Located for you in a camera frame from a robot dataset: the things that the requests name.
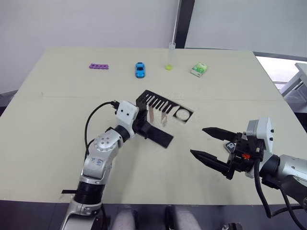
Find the table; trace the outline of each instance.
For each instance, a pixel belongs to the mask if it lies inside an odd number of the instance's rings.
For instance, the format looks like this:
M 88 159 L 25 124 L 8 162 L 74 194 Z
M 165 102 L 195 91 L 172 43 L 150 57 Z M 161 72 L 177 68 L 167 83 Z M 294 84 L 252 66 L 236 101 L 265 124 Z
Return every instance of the table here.
M 273 153 L 306 157 L 307 134 L 252 52 L 175 50 L 174 69 L 164 69 L 167 49 L 55 47 L 48 49 L 0 117 L 0 199 L 69 202 L 62 189 L 76 189 L 83 165 L 83 131 L 90 112 L 110 100 L 135 99 L 146 89 L 194 111 L 183 124 L 159 114 L 153 125 L 174 135 L 167 149 L 136 135 L 115 160 L 105 203 L 260 204 L 253 180 L 233 180 L 196 160 L 190 149 L 226 161 L 223 142 L 201 131 L 220 127 L 245 131 L 248 121 L 269 116 L 275 129 Z M 134 64 L 146 77 L 134 76 Z M 209 66 L 198 78 L 197 62 Z M 90 63 L 109 70 L 89 69 Z M 115 126 L 114 109 L 102 108 L 88 130 L 92 139 Z M 277 190 L 263 186 L 270 204 L 282 204 Z

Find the purple toy block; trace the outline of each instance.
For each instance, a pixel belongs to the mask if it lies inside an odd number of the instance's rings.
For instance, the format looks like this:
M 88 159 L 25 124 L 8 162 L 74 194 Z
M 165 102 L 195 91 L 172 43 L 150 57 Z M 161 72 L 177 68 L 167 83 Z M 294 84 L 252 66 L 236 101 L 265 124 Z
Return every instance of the purple toy block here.
M 109 65 L 101 65 L 101 64 L 94 64 L 92 63 L 90 66 L 89 66 L 90 69 L 109 69 Z

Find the floor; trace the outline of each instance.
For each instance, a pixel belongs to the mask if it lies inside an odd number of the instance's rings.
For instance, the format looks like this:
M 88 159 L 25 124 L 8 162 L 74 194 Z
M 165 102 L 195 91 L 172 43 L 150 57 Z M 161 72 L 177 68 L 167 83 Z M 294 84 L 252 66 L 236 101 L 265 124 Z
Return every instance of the floor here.
M 138 213 L 140 230 L 165 230 L 164 213 L 167 205 L 131 205 Z M 0 201 L 0 229 L 3 230 L 59 230 L 68 204 Z M 127 205 L 106 204 L 111 220 Z M 271 209 L 281 208 L 272 205 Z M 272 219 L 265 216 L 262 206 L 185 206 L 193 213 L 203 230 L 221 230 L 227 223 L 240 223 L 244 230 L 297 229 L 288 213 Z M 306 214 L 295 211 L 298 219 L 307 225 Z
M 6 107 L 0 107 L 0 116 L 3 114 Z
M 304 130 L 307 132 L 307 114 L 305 113 L 295 113 L 297 119 L 301 123 Z

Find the white robotic arm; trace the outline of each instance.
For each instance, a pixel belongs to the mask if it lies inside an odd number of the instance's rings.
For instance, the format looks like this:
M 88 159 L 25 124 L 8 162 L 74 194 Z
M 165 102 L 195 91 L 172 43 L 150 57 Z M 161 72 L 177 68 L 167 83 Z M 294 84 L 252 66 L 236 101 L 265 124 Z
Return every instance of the white robotic arm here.
M 138 107 L 122 101 L 117 109 L 117 124 L 95 138 L 89 147 L 76 195 L 69 204 L 61 230 L 101 228 L 101 197 L 107 183 L 112 161 L 123 143 L 134 136 L 133 121 Z
M 233 133 L 216 127 L 204 128 L 203 131 L 214 138 L 230 141 L 232 150 L 227 163 L 219 161 L 207 152 L 191 150 L 196 159 L 221 172 L 229 180 L 233 178 L 235 171 L 245 172 L 246 176 L 254 178 L 257 193 L 268 218 L 289 211 L 297 226 L 306 230 L 297 220 L 293 209 L 307 210 L 307 161 L 272 154 L 274 130 L 269 118 L 251 120 L 247 131 L 243 133 Z M 261 189 L 260 177 L 264 185 L 281 191 L 286 208 L 271 212 Z M 290 206 L 287 196 L 295 199 L 300 205 Z

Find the red component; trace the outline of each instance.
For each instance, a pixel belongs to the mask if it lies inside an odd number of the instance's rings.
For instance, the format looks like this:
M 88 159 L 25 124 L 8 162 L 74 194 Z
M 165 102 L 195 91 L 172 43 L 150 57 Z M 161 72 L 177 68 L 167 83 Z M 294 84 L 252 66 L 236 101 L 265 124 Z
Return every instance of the red component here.
M 243 153 L 242 154 L 242 157 L 244 158 L 244 159 L 250 159 L 250 155 L 249 154 L 246 154 L 246 153 Z

